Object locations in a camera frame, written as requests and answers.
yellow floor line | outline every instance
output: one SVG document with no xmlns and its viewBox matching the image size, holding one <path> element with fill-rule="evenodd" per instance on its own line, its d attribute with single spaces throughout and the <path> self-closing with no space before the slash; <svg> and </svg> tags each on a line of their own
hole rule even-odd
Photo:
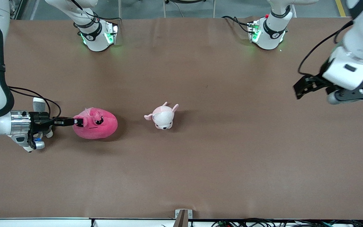
<svg viewBox="0 0 363 227">
<path fill-rule="evenodd" d="M 341 0 L 336 0 L 336 5 L 338 8 L 338 12 L 340 13 L 340 17 L 346 17 L 345 11 L 343 8 L 343 4 L 341 3 Z"/>
</svg>

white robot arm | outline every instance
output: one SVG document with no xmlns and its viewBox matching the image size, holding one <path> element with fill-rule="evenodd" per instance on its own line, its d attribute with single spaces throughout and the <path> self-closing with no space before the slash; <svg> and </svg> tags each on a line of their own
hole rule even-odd
<svg viewBox="0 0 363 227">
<path fill-rule="evenodd" d="M 115 43 L 117 25 L 99 19 L 90 9 L 97 0 L 46 0 L 65 12 L 80 30 L 85 45 L 92 51 L 102 51 Z M 81 119 L 55 117 L 45 112 L 44 99 L 33 99 L 33 112 L 12 110 L 14 98 L 5 82 L 4 43 L 10 21 L 9 2 L 0 0 L 0 135 L 8 135 L 26 151 L 44 148 L 43 136 L 52 136 L 52 126 L 82 125 Z"/>
<path fill-rule="evenodd" d="M 347 6 L 353 27 L 334 48 L 318 75 L 305 75 L 294 85 L 297 99 L 327 87 L 330 104 L 363 100 L 363 0 L 348 0 Z"/>
<path fill-rule="evenodd" d="M 291 5 L 309 5 L 319 0 L 267 0 L 271 5 L 268 17 L 262 17 L 249 26 L 250 41 L 265 50 L 272 50 L 282 42 L 286 26 L 292 18 Z"/>
<path fill-rule="evenodd" d="M 84 44 L 92 51 L 102 51 L 115 43 L 117 25 L 99 18 L 91 10 L 98 0 L 45 0 L 64 12 L 81 32 Z"/>
</svg>

gray floor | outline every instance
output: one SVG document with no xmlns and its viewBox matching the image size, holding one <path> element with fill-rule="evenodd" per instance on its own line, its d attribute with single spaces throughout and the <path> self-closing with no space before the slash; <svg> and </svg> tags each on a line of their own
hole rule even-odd
<svg viewBox="0 0 363 227">
<path fill-rule="evenodd" d="M 179 4 L 179 6 L 185 17 L 212 17 L 213 0 L 192 4 Z M 340 16 L 335 0 L 319 0 L 316 4 L 295 6 L 295 8 L 298 17 Z M 101 17 L 118 17 L 118 2 L 117 0 L 100 0 L 93 10 Z M 266 0 L 216 1 L 216 17 L 228 15 L 244 18 L 248 16 L 264 16 L 269 12 L 270 4 Z M 167 17 L 181 17 L 174 3 L 167 4 L 166 13 Z M 162 0 L 122 0 L 123 19 L 153 19 L 158 17 L 163 17 Z M 21 19 L 66 20 L 69 18 L 44 0 L 29 0 Z"/>
</svg>

white plush pig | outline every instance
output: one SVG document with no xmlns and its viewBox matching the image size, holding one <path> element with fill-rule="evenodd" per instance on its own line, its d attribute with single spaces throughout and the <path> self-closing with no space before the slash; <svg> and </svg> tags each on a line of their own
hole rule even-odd
<svg viewBox="0 0 363 227">
<path fill-rule="evenodd" d="M 152 112 L 150 115 L 145 115 L 144 118 L 148 121 L 153 120 L 156 128 L 158 129 L 170 129 L 173 126 L 173 117 L 175 116 L 175 111 L 179 107 L 176 104 L 173 109 L 166 106 L 167 102 L 165 102 L 162 106 L 159 106 Z"/>
</svg>

pink stuffed pig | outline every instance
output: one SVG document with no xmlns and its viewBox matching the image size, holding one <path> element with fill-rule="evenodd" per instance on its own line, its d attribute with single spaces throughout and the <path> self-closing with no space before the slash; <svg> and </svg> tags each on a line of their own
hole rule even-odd
<svg viewBox="0 0 363 227">
<path fill-rule="evenodd" d="M 179 105 L 176 104 L 173 109 L 166 105 L 167 102 L 156 108 L 152 114 L 144 116 L 148 121 L 153 120 L 157 129 L 165 130 L 170 129 L 173 126 L 173 117 L 175 116 L 176 109 Z"/>
<path fill-rule="evenodd" d="M 83 119 L 82 125 L 72 128 L 79 137 L 86 139 L 106 138 L 116 131 L 118 125 L 112 113 L 99 108 L 85 109 L 74 119 Z"/>
</svg>

